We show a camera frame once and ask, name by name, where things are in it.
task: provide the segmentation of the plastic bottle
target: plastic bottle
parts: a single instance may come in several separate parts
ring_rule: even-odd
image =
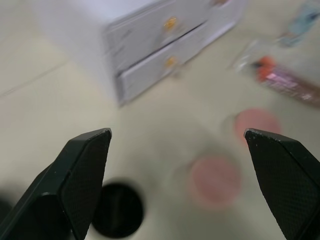
[[[299,44],[320,17],[320,0],[307,0],[291,22],[280,42],[288,47]]]

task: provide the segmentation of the floor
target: floor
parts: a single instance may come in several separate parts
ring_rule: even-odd
[[[229,133],[230,122],[247,108],[269,110],[284,135],[320,159],[320,111],[260,86],[231,65],[253,39],[279,36],[302,0],[252,0],[242,22],[190,61],[180,78],[162,80],[122,108],[39,32],[25,2],[2,2],[7,10],[0,18],[10,20],[0,21],[5,193],[19,199],[69,139],[111,128],[105,181],[134,181],[146,199],[143,225],[131,239],[285,239],[260,192],[248,150]],[[316,46],[319,30],[314,28],[305,45]],[[231,156],[243,177],[238,201],[219,213],[202,212],[183,197],[186,166],[208,151]],[[90,229],[87,239],[104,238]]]

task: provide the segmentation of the white drawer unit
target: white drawer unit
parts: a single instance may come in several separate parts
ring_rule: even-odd
[[[130,101],[151,87],[202,49],[205,27],[202,25],[157,51],[120,75],[124,99]]]
[[[234,26],[247,0],[30,1],[45,34],[121,105],[171,71],[166,58],[183,64]]]

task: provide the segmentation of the pink circular lid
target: pink circular lid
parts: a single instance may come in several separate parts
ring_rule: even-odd
[[[281,126],[277,118],[272,113],[259,108],[244,110],[235,118],[235,135],[247,146],[244,137],[246,129],[257,129],[275,134],[281,133]]]
[[[191,169],[191,198],[207,210],[229,207],[241,192],[239,170],[223,156],[202,157]]]

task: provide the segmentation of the clear plastic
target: clear plastic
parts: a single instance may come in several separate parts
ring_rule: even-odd
[[[277,92],[320,108],[320,55],[277,42],[253,41],[235,61],[238,72]]]
[[[299,44],[320,18],[320,0],[306,0],[296,14],[288,29],[280,38],[287,47]]]

